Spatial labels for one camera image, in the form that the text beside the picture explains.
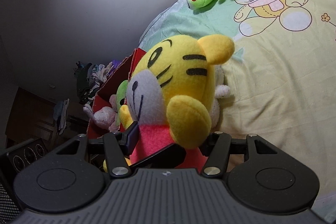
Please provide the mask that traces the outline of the brown plush teddy bear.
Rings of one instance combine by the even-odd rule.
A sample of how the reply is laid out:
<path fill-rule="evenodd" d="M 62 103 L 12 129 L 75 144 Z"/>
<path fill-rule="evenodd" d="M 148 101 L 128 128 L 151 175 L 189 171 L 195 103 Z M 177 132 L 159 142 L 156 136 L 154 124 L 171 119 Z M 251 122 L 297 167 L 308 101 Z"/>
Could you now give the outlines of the brown plush teddy bear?
<path fill-rule="evenodd" d="M 118 130 L 118 112 L 117 112 L 117 97 L 112 94 L 109 103 L 111 106 L 104 106 L 99 111 L 93 112 L 89 104 L 85 104 L 83 111 L 99 128 L 115 132 Z"/>

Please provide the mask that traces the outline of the green plush pea pod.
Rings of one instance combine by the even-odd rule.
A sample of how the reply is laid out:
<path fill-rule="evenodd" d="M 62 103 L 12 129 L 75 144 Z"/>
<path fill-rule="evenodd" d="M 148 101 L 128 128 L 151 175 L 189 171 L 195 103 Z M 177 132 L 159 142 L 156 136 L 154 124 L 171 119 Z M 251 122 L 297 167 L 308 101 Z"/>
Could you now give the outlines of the green plush pea pod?
<path fill-rule="evenodd" d="M 120 125 L 120 108 L 124 105 L 124 100 L 126 96 L 128 80 L 124 80 L 120 83 L 116 92 L 116 105 L 117 105 L 117 124 Z"/>

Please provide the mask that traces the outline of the white pink plush rabbit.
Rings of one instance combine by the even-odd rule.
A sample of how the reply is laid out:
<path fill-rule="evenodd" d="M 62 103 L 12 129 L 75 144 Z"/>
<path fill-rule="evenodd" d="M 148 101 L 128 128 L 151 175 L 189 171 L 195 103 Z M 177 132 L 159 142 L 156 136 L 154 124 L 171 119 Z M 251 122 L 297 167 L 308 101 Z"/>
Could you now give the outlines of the white pink plush rabbit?
<path fill-rule="evenodd" d="M 231 89 L 224 83 L 224 70 L 222 65 L 215 65 L 215 95 L 210 110 L 211 128 L 215 128 L 219 122 L 220 105 L 219 100 L 228 98 Z"/>

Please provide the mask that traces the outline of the yellow tiger plush toy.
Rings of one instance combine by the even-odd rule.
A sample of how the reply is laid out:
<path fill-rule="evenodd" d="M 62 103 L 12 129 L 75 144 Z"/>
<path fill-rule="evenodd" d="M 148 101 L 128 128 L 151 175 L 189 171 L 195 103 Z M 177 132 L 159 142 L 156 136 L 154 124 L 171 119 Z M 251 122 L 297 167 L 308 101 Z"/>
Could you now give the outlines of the yellow tiger plush toy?
<path fill-rule="evenodd" d="M 153 46 L 138 62 L 126 89 L 121 123 L 139 126 L 139 137 L 128 153 L 138 163 L 171 144 L 186 150 L 181 168 L 201 170 L 207 158 L 200 146 L 212 128 L 215 68 L 235 50 L 228 36 L 200 39 L 175 35 Z"/>

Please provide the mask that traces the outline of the red cardboard box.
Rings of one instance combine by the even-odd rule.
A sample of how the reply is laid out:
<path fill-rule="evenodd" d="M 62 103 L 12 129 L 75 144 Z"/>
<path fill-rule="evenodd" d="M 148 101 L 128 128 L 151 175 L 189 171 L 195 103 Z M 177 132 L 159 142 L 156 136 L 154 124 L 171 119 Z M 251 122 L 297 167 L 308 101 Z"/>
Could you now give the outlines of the red cardboard box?
<path fill-rule="evenodd" d="M 146 52 L 144 50 L 136 48 L 130 56 L 126 57 L 121 62 L 119 67 L 97 91 L 93 101 L 89 104 L 94 113 L 99 111 L 104 106 L 111 106 L 109 103 L 111 95 L 116 94 L 120 83 L 129 79 L 130 74 L 135 69 L 135 65 L 139 62 L 145 53 Z M 89 125 L 87 128 L 88 138 L 97 139 L 108 132 L 109 130 L 99 128 L 91 119 L 89 119 Z"/>

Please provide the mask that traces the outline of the pile of clothes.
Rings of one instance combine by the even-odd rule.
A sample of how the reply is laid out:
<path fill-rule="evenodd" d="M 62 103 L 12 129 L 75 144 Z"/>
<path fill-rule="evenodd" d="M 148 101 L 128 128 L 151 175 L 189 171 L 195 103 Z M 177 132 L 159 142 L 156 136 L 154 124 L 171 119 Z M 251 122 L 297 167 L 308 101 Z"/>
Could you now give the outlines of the pile of clothes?
<path fill-rule="evenodd" d="M 76 78 L 76 94 L 79 104 L 90 104 L 97 91 L 119 67 L 121 61 L 112 60 L 107 65 L 104 64 L 83 64 L 80 61 L 76 63 L 74 76 Z"/>

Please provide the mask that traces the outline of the cartoon bear bed sheet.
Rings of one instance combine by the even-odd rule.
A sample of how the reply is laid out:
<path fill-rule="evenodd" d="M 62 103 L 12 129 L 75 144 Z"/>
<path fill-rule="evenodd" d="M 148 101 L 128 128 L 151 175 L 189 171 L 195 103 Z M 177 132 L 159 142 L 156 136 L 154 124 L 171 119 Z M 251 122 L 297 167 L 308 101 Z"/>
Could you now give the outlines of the cartoon bear bed sheet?
<path fill-rule="evenodd" d="M 235 138 L 258 134 L 314 170 L 313 210 L 334 222 L 335 0 L 214 0 L 198 11 L 178 0 L 139 45 L 149 50 L 180 34 L 234 40 L 220 129 Z"/>

